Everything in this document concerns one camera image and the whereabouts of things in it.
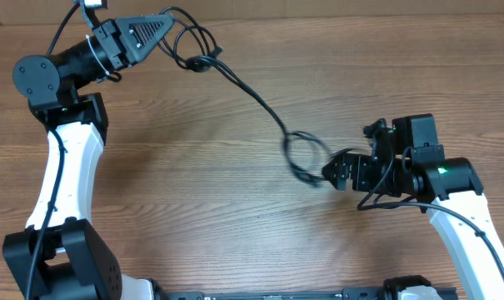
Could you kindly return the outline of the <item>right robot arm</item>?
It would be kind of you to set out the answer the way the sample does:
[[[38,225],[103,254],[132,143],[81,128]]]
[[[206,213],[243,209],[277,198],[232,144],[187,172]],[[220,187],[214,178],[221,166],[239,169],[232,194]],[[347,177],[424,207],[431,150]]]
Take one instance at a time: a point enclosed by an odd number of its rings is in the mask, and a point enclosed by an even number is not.
[[[464,157],[447,158],[431,114],[379,119],[364,127],[372,151],[332,155],[322,176],[343,191],[364,193],[357,210],[415,207],[427,215],[470,299],[504,299],[504,247],[485,188]]]

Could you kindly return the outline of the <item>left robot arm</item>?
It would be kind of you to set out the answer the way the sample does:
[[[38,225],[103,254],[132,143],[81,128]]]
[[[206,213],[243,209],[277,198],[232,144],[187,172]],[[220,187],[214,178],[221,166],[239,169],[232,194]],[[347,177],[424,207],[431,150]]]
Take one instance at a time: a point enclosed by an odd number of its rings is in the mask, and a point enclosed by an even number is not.
[[[27,299],[163,299],[152,279],[122,273],[92,225],[92,191],[107,141],[108,118],[89,83],[118,82],[172,28],[168,15],[90,20],[92,34],[58,54],[21,58],[12,73],[17,90],[47,132],[48,157],[36,206],[21,232],[9,234],[2,254]]]

